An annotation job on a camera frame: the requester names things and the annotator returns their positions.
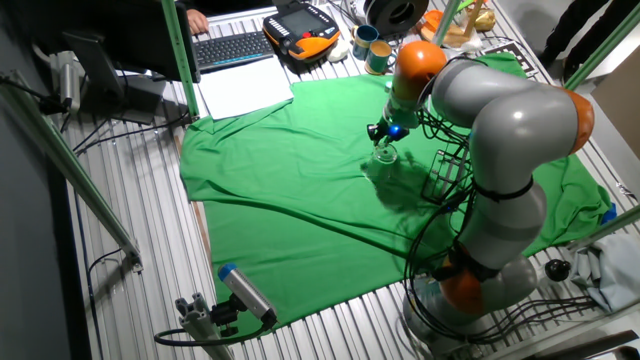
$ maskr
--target blue led light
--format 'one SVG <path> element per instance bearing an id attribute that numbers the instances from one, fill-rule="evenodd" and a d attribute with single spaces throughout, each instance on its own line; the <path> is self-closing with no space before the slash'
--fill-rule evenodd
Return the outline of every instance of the blue led light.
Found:
<path id="1" fill-rule="evenodd" d="M 398 126 L 398 125 L 392 125 L 392 126 L 389 128 L 389 135 L 391 135 L 391 136 L 396 136 L 396 135 L 398 135 L 399 133 L 400 133 L 400 126 Z"/>

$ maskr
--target green cloth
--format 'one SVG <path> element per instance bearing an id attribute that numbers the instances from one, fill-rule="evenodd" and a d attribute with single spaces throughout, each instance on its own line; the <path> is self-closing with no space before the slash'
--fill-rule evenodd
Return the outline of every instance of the green cloth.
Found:
<path id="1" fill-rule="evenodd" d="M 181 173 L 189 199 L 204 202 L 214 270 L 235 262 L 276 306 L 279 326 L 400 280 L 402 257 L 435 209 L 419 193 L 443 144 L 420 131 L 394 143 L 399 161 L 384 186 L 362 174 L 372 150 L 366 125 L 380 117 L 388 80 L 297 83 L 292 102 L 187 131 Z M 588 234 L 609 207 L 575 156 L 534 178 L 552 221 L 528 253 Z M 421 253 L 446 248 L 453 235 L 439 219 Z M 217 277 L 216 290 L 228 298 Z M 248 333 L 259 323 L 245 313 L 238 326 Z"/>
<path id="2" fill-rule="evenodd" d="M 512 53 L 491 53 L 483 55 L 477 58 L 477 60 L 487 64 L 490 68 L 499 69 L 507 74 L 516 75 L 522 78 L 527 77 L 524 70 L 522 70 L 520 63 L 518 63 L 518 60 L 516 60 L 516 57 Z"/>

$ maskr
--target tape roll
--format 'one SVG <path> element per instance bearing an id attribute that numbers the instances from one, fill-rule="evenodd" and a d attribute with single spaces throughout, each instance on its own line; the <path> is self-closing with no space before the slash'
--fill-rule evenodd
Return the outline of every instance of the tape roll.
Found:
<path id="1" fill-rule="evenodd" d="M 364 12 L 367 23 L 385 37 L 409 31 L 428 6 L 429 0 L 366 0 Z"/>

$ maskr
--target monitor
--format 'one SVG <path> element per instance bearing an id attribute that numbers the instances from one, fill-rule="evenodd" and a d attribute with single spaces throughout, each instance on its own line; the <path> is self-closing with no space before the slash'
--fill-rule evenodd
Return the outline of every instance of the monitor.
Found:
<path id="1" fill-rule="evenodd" d="M 158 79 L 181 80 L 160 1 L 16 0 L 14 5 L 45 53 L 75 53 L 87 75 L 82 112 L 149 123 L 166 85 Z M 186 9 L 176 3 L 176 11 L 191 80 L 197 83 L 200 73 Z M 152 70 L 162 76 L 123 78 L 117 69 Z M 61 73 L 60 83 L 64 81 Z"/>

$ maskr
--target slotted metal surface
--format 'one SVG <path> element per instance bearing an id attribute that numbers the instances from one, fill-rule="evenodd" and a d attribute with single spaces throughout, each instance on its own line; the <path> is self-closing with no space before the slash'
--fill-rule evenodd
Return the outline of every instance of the slotted metal surface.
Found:
<path id="1" fill-rule="evenodd" d="M 496 10 L 497 24 L 494 31 L 483 34 L 483 42 L 493 45 L 506 36 L 523 44 L 532 61 L 537 63 L 499 4 L 490 1 Z M 443 9 L 442 0 L 434 0 L 430 9 Z M 349 25 L 333 7 L 322 9 L 337 20 L 342 39 L 348 41 Z M 273 10 L 251 11 L 237 15 L 211 19 L 210 34 L 199 35 L 194 41 L 238 34 L 261 29 L 262 19 Z M 404 41 L 418 39 L 411 35 Z M 296 75 L 283 67 L 283 76 L 290 83 L 354 76 L 364 73 L 362 61 L 351 55 L 337 64 L 313 65 L 308 73 Z M 544 70 L 534 80 L 549 83 Z M 208 114 L 207 106 L 215 106 L 215 100 L 203 101 L 196 85 L 196 95 L 201 113 Z M 186 102 L 179 83 L 171 84 L 165 91 L 162 104 L 164 116 L 154 119 L 154 124 L 164 124 L 178 118 Z M 103 120 L 83 116 L 71 122 L 65 136 L 71 146 L 76 146 L 98 127 Z M 92 139 L 105 139 L 126 132 L 148 129 L 118 120 L 107 120 Z M 157 346 L 153 334 L 169 328 L 178 328 L 178 313 L 174 300 L 190 297 L 198 291 L 209 303 L 215 302 L 213 276 L 210 267 L 210 251 L 204 209 L 201 204 L 189 203 L 179 175 L 179 154 L 183 126 L 171 130 L 165 128 L 122 137 L 93 146 L 80 161 L 90 173 L 98 188 L 110 202 L 127 231 L 138 241 L 144 271 L 132 273 L 123 256 L 116 254 L 98 264 L 90 275 L 96 304 L 95 321 L 88 294 L 88 278 L 81 274 L 85 310 L 90 329 L 94 358 L 105 359 L 205 359 L 199 348 L 171 348 Z M 616 187 L 617 174 L 599 151 L 589 142 L 578 153 L 580 160 L 594 179 L 607 189 L 619 211 L 635 205 Z M 76 213 L 76 197 L 70 189 L 76 245 L 81 269 L 102 254 L 115 250 L 117 245 L 97 222 L 95 216 L 80 200 Z M 638 234 L 636 225 L 623 230 Z M 550 248 L 532 257 L 536 266 L 549 259 L 568 259 L 564 249 Z M 535 291 L 527 300 L 582 296 L 585 293 L 571 283 L 562 283 L 552 289 Z M 348 302 L 301 319 L 256 340 L 231 347 L 236 359 L 414 359 L 424 357 L 424 346 L 407 336 L 402 326 L 402 299 L 404 289 L 399 283 L 385 286 Z M 498 321 L 509 309 L 487 316 L 488 321 Z M 519 328 L 504 341 L 480 347 L 458 350 L 454 358 L 523 358 L 535 351 L 536 343 L 553 345 L 572 334 L 609 321 L 601 318 L 598 310 L 565 315 L 556 321 L 534 323 Z"/>

